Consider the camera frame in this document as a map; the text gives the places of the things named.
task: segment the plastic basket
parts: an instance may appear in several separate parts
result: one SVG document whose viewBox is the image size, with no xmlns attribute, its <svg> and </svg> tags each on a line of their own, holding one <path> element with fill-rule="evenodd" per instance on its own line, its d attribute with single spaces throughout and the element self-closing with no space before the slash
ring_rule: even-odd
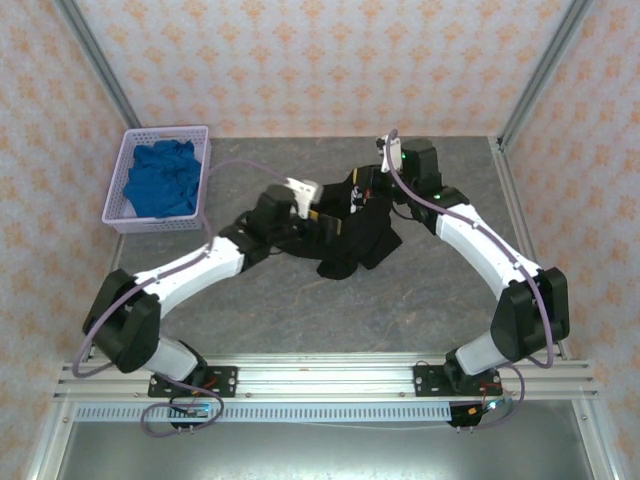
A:
<svg viewBox="0 0 640 480">
<path fill-rule="evenodd" d="M 191 140 L 194 155 L 202 164 L 198 201 L 193 215 L 178 217 L 138 217 L 131 202 L 122 193 L 129 180 L 129 169 L 133 166 L 133 150 L 137 145 L 153 145 L 158 140 Z M 197 230 L 202 228 L 202 216 L 207 195 L 211 144 L 209 128 L 206 126 L 137 128 L 127 130 L 122 139 L 120 153 L 111 178 L 107 201 L 102 212 L 102 221 L 120 233 L 167 232 L 175 230 Z"/>
</svg>

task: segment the blue garment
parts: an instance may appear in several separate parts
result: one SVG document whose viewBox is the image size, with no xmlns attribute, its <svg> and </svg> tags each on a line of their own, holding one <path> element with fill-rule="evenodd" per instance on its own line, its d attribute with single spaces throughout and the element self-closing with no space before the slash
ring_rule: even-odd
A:
<svg viewBox="0 0 640 480">
<path fill-rule="evenodd" d="M 193 215 L 198 201 L 200 163 L 193 143 L 160 140 L 153 147 L 138 145 L 124 196 L 138 217 Z"/>
</svg>

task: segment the marble-patterned surface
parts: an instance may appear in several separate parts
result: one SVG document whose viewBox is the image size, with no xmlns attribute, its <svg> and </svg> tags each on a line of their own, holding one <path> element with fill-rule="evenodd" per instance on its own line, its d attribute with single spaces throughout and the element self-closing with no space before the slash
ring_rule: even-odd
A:
<svg viewBox="0 0 640 480">
<path fill-rule="evenodd" d="M 491 151 L 483 137 L 433 138 L 446 184 L 465 193 L 509 243 L 515 235 Z M 214 139 L 212 164 L 237 158 L 294 178 L 342 181 L 378 161 L 374 139 Z M 271 182 L 233 166 L 209 181 L 207 216 L 217 231 L 253 208 Z M 449 245 L 392 215 L 403 245 L 376 269 L 327 280 L 317 261 L 278 255 L 176 307 L 163 331 L 208 353 L 446 352 L 485 331 L 496 300 Z M 128 235 L 120 266 L 129 273 L 169 262 L 203 243 L 202 232 Z"/>
</svg>

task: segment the orange floral wallpaper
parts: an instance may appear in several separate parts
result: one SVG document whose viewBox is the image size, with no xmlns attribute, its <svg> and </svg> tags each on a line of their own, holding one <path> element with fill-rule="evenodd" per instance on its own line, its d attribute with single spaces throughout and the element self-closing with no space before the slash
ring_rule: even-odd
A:
<svg viewBox="0 0 640 480">
<path fill-rule="evenodd" d="M 496 135 L 570 0 L 80 0 L 143 124 Z"/>
<path fill-rule="evenodd" d="M 0 478 L 26 475 L 116 235 L 100 214 L 125 129 L 52 0 L 0 2 Z"/>
<path fill-rule="evenodd" d="M 640 8 L 594 2 L 508 155 L 541 260 L 568 274 L 571 352 L 596 360 L 617 446 L 636 473 L 639 140 Z"/>
</svg>

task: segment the robotic arm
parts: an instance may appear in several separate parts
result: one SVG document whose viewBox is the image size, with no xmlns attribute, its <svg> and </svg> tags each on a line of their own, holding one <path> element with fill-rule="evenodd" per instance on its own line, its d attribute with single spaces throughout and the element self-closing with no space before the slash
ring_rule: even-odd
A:
<svg viewBox="0 0 640 480">
<path fill-rule="evenodd" d="M 429 376 L 425 377 L 426 383 L 416 387 L 417 394 L 420 391 L 429 395 L 432 390 L 429 387 L 437 385 L 433 389 L 438 395 L 447 390 L 454 395 L 477 396 L 478 382 L 487 374 L 493 378 L 495 367 L 521 360 L 546 345 L 539 305 L 520 267 L 534 278 L 540 290 L 554 341 L 569 333 L 566 278 L 555 268 L 542 270 L 501 240 L 503 247 L 516 258 L 517 265 L 514 266 L 504 250 L 481 233 L 479 226 L 496 235 L 469 200 L 457 189 L 442 185 L 437 153 L 429 141 L 410 140 L 402 146 L 398 138 L 383 137 L 378 139 L 377 147 L 382 163 L 357 168 L 348 179 L 351 195 L 347 211 L 358 214 L 375 199 L 408 204 L 413 218 L 455 248 L 498 299 L 489 331 L 449 352 L 441 370 L 436 373 L 430 370 Z M 427 208 L 408 196 L 390 175 L 390 167 L 399 173 L 402 182 L 414 194 L 429 199 L 441 211 Z M 105 321 L 95 334 L 94 343 L 123 373 L 146 368 L 187 385 L 206 385 L 209 369 L 204 359 L 184 342 L 160 335 L 160 321 L 193 294 L 266 259 L 273 246 L 290 251 L 287 246 L 291 242 L 326 243 L 344 234 L 340 219 L 311 209 L 321 201 L 322 193 L 323 188 L 313 182 L 289 178 L 285 185 L 269 186 L 254 210 L 241 215 L 200 249 L 170 264 L 133 276 L 122 270 L 112 272 L 89 312 L 84 333 L 88 334 L 96 320 L 125 292 L 148 283 Z M 461 221 L 460 215 L 471 219 L 471 225 Z M 381 256 L 378 255 L 380 259 L 399 243 L 391 242 L 390 245 Z M 203 254 L 202 260 L 193 263 Z M 163 272 L 189 262 L 192 264 L 187 268 L 161 278 Z M 367 268 L 377 265 L 376 262 L 363 264 Z"/>
</svg>

